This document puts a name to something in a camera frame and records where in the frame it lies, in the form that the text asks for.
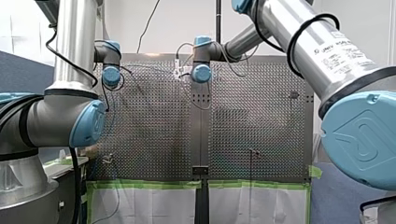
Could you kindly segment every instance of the metal pole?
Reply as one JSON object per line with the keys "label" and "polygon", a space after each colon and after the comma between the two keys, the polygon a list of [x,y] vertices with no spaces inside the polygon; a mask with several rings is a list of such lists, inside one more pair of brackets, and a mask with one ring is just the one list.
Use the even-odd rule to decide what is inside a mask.
{"label": "metal pole", "polygon": [[[283,50],[288,48],[290,39],[302,23],[317,15],[305,0],[261,1],[258,10],[259,26],[266,27]],[[251,18],[254,18],[254,11],[250,12]],[[326,54],[326,48],[331,47],[352,51],[337,50],[332,55]],[[359,56],[361,63],[354,63],[355,56]],[[378,69],[374,62],[368,60],[328,21],[316,21],[309,26],[298,38],[292,57],[295,67],[301,71],[322,101],[327,101],[357,78]],[[335,69],[330,63],[339,66],[339,63],[335,64],[337,62],[342,66]]]}
{"label": "metal pole", "polygon": [[[57,51],[77,66],[92,72],[96,0],[61,0]],[[59,57],[55,60],[54,83],[48,89],[92,91],[92,78]]]}
{"label": "metal pole", "polygon": [[216,0],[216,41],[221,44],[221,0]]}
{"label": "metal pole", "polygon": [[[268,30],[262,30],[262,34],[268,38],[271,36]],[[226,45],[226,51],[229,57],[233,59],[239,59],[241,56],[253,49],[262,42],[262,39],[256,32],[254,24],[249,25],[244,31],[239,35],[234,37]]]}

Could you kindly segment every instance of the blue joint cap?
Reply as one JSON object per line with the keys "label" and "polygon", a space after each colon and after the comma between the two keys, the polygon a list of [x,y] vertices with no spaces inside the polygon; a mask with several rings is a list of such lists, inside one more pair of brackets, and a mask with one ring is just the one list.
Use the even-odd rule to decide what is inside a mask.
{"label": "blue joint cap", "polygon": [[113,41],[113,40],[107,40],[106,41],[108,44],[105,44],[106,47],[109,47],[111,49],[114,49],[114,47],[116,47],[118,51],[120,51],[120,43],[117,41]]}
{"label": "blue joint cap", "polygon": [[91,101],[79,114],[72,132],[70,147],[88,147],[95,144],[105,127],[105,106],[102,101]]}
{"label": "blue joint cap", "polygon": [[0,93],[0,105],[6,104],[22,96],[31,95],[30,92],[2,92]]}
{"label": "blue joint cap", "polygon": [[206,64],[198,64],[191,74],[192,80],[198,83],[205,83],[212,78],[212,70]]}
{"label": "blue joint cap", "polygon": [[194,39],[194,46],[195,47],[199,47],[199,46],[202,46],[202,45],[209,44],[211,42],[212,42],[212,38],[210,38],[210,36],[198,35]]}
{"label": "blue joint cap", "polygon": [[251,2],[251,0],[232,0],[231,4],[234,11],[240,14],[248,14],[248,8],[251,5]]}
{"label": "blue joint cap", "polygon": [[341,99],[323,119],[323,146],[352,179],[396,190],[396,92],[364,91]]}
{"label": "blue joint cap", "polygon": [[110,89],[116,88],[120,83],[120,69],[116,66],[107,66],[102,72],[102,81]]}

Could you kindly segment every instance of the white plastic sheet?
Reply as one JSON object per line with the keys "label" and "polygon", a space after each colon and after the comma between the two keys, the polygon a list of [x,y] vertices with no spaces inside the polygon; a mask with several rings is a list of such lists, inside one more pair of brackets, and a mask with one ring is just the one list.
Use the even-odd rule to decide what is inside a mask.
{"label": "white plastic sheet", "polygon": [[[117,208],[118,195],[120,205]],[[90,223],[101,224],[193,224],[196,189],[94,189]]]}
{"label": "white plastic sheet", "polygon": [[309,223],[309,189],[209,189],[212,224]]}

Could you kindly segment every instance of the wire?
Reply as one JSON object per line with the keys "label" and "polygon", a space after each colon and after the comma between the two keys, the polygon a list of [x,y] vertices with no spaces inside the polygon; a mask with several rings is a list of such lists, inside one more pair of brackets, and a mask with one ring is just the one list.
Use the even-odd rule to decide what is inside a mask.
{"label": "wire", "polygon": [[105,86],[106,90],[108,90],[108,91],[120,91],[124,87],[124,84],[125,84],[125,76],[122,73],[120,73],[120,76],[122,77],[122,82],[121,82],[120,86],[118,88],[114,89],[114,90],[111,90],[110,88]]}
{"label": "wire", "polygon": [[73,212],[72,224],[78,224],[78,211],[81,205],[81,174],[79,173],[78,158],[76,151],[70,147],[70,154],[72,156],[73,170],[75,172],[75,207]]}
{"label": "wire", "polygon": [[[117,179],[117,176],[118,176],[118,169],[117,169],[116,163],[113,161],[111,164],[113,164],[113,168],[114,168],[114,170],[115,170],[115,172],[116,172],[116,174],[115,174],[115,176],[114,176],[113,178],[114,178],[114,179]],[[119,211],[119,208],[120,208],[120,192],[119,192],[119,189],[118,189],[117,187],[116,187],[116,192],[117,192],[117,205],[116,205],[116,209],[114,209],[113,213],[112,213],[110,216],[100,218],[100,219],[94,221],[92,224],[96,224],[96,223],[98,223],[98,222],[107,220],[107,219],[109,219],[109,218],[111,218],[111,217],[114,217],[114,215],[116,215],[116,213]]]}
{"label": "wire", "polygon": [[224,48],[221,44],[219,44],[218,42],[215,42],[215,41],[214,41],[213,43],[217,44],[217,45],[220,47],[221,52],[222,52],[222,54],[224,55],[225,61],[227,62],[228,66],[230,67],[231,71],[233,71],[233,73],[234,73],[236,76],[238,76],[238,77],[245,77],[246,75],[240,75],[240,74],[238,74],[237,72],[235,72],[235,70],[233,70],[233,67],[231,66],[231,63],[230,63],[230,61],[228,60],[227,53],[225,52],[225,48]]}
{"label": "wire", "polygon": [[190,58],[192,58],[192,56],[193,56],[193,54],[191,54],[191,55],[186,59],[186,61],[183,63],[183,65],[181,65],[181,67],[184,67],[184,66],[189,62]]}
{"label": "wire", "polygon": [[50,43],[55,39],[56,35],[57,35],[57,30],[54,29],[54,33],[52,38],[47,41],[46,43],[46,47],[47,49],[49,49],[49,51],[51,51],[53,54],[55,54],[56,56],[60,57],[62,60],[64,60],[65,62],[67,62],[68,64],[70,64],[73,68],[75,68],[76,70],[85,73],[86,75],[88,75],[89,77],[91,77],[93,79],[93,84],[92,86],[95,87],[98,84],[98,79],[96,78],[96,76],[94,76],[92,73],[90,73],[89,71],[85,70],[84,68],[76,65],[75,63],[72,63],[70,60],[68,60],[67,58],[65,58],[61,53],[57,52],[55,49],[53,49],[50,46]]}
{"label": "wire", "polygon": [[289,46],[288,46],[288,51],[286,53],[287,56],[287,62],[288,62],[288,66],[291,70],[292,73],[294,73],[296,76],[304,79],[303,75],[294,67],[293,65],[293,53],[294,53],[294,49],[295,46],[297,44],[297,40],[298,37],[300,37],[300,35],[303,33],[303,31],[308,28],[312,23],[316,22],[316,21],[322,21],[324,18],[328,18],[334,21],[335,23],[335,27],[337,30],[340,29],[340,21],[332,14],[329,13],[322,13],[322,14],[318,14],[317,16],[315,16],[314,18],[312,18],[311,20],[305,21],[300,28],[297,30],[297,32],[291,37],[291,40],[289,42]]}
{"label": "wire", "polygon": [[259,45],[256,46],[256,48],[253,50],[253,52],[249,56],[246,56],[246,54],[245,54],[245,58],[239,60],[239,62],[248,61],[251,57],[253,57],[253,55],[256,53],[257,49],[259,49]]}
{"label": "wire", "polygon": [[0,110],[0,132],[3,130],[3,127],[6,123],[21,109],[25,106],[30,106],[32,103],[42,100],[44,97],[42,95],[27,95],[21,98],[18,98],[14,101],[9,102],[5,106],[3,106]]}
{"label": "wire", "polygon": [[271,46],[273,49],[276,49],[276,50],[278,50],[280,52],[284,52],[281,47],[279,47],[279,46],[275,45],[274,43],[272,43],[271,41],[269,41],[262,34],[262,31],[260,30],[260,27],[259,27],[259,17],[258,17],[258,14],[259,14],[259,2],[260,2],[260,0],[256,0],[256,9],[255,9],[255,13],[254,13],[254,26],[256,27],[256,32],[260,36],[262,41],[264,41],[267,45]]}
{"label": "wire", "polygon": [[102,90],[103,90],[103,95],[105,96],[105,100],[106,100],[106,106],[107,106],[106,112],[109,112],[110,111],[110,105],[108,104],[107,94],[106,94],[106,91],[105,91],[105,84],[103,84],[103,81],[102,81]]}
{"label": "wire", "polygon": [[158,0],[158,1],[157,1],[157,3],[155,4],[154,9],[153,9],[152,12],[151,12],[151,15],[150,15],[149,18],[148,18],[148,22],[147,22],[147,24],[146,24],[145,31],[143,31],[143,34],[142,34],[142,35],[140,36],[140,38],[139,38],[139,45],[137,46],[137,52],[136,52],[136,53],[139,53],[139,51],[140,51],[140,47],[141,47],[141,45],[142,45],[143,36],[146,34],[146,31],[147,31],[148,28],[149,28],[149,23],[150,23],[150,21],[151,21],[151,19],[152,19],[152,16],[154,16],[155,10],[157,9],[157,6],[158,6],[158,4],[160,3],[160,1],[161,1],[161,0]]}
{"label": "wire", "polygon": [[379,204],[379,203],[389,203],[389,202],[394,202],[394,201],[396,201],[396,196],[369,201],[366,203],[362,203],[360,206],[360,210],[361,210],[361,212],[364,212],[364,210],[366,209],[367,206],[371,206],[371,205],[375,205],[375,204]]}
{"label": "wire", "polygon": [[183,43],[182,45],[180,45],[180,46],[178,47],[178,49],[177,49],[177,51],[176,51],[176,59],[178,59],[178,53],[180,52],[180,50],[181,50],[184,46],[191,46],[191,47],[194,47],[194,45],[191,44],[191,43]]}

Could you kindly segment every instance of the perforated metal panel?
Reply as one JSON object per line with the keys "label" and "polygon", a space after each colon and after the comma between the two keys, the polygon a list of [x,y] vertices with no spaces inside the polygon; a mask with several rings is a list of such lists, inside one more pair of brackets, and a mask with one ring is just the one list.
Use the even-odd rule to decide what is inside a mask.
{"label": "perforated metal panel", "polygon": [[[117,178],[191,179],[190,102],[170,73],[172,62],[123,63],[133,75],[123,71],[124,87],[107,91],[110,112],[98,146],[100,155],[114,154]],[[190,94],[189,85],[185,90]],[[114,169],[97,165],[96,178],[113,178]]]}
{"label": "perforated metal panel", "polygon": [[[233,64],[246,77],[212,63],[211,91],[187,82],[184,92],[170,74],[173,55],[132,56],[123,65],[133,76],[123,72],[124,88],[107,92],[110,112],[98,145],[101,156],[114,154],[117,178],[191,180],[193,165],[208,165],[210,179],[307,180],[313,92],[284,57],[253,57],[248,71]],[[191,100],[212,107],[200,110]],[[115,175],[96,163],[93,178]]]}
{"label": "perforated metal panel", "polygon": [[305,92],[304,81],[283,58],[262,57],[249,70],[243,63],[233,66],[246,77],[237,77],[224,64],[212,67],[210,178],[307,179],[311,149],[306,135],[312,136],[312,124],[306,118],[312,119],[307,107],[313,96]]}

